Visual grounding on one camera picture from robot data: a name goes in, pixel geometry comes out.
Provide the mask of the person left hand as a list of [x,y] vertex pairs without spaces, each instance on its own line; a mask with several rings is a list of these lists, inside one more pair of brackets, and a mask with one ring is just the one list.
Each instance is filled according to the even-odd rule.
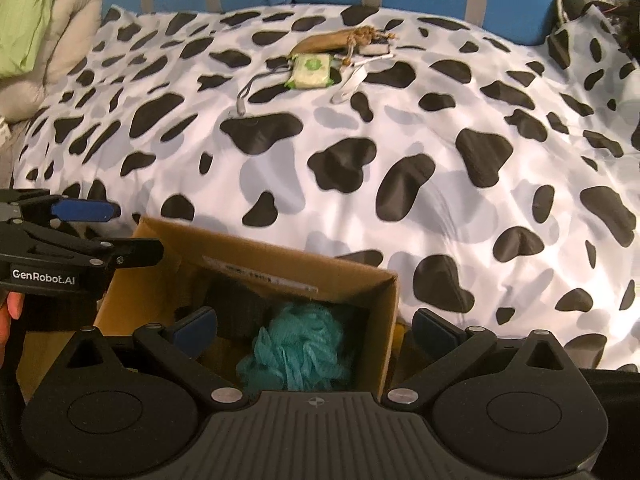
[[0,309],[0,364],[6,358],[6,346],[9,342],[11,325],[23,312],[25,296],[20,292],[8,292],[1,301]]

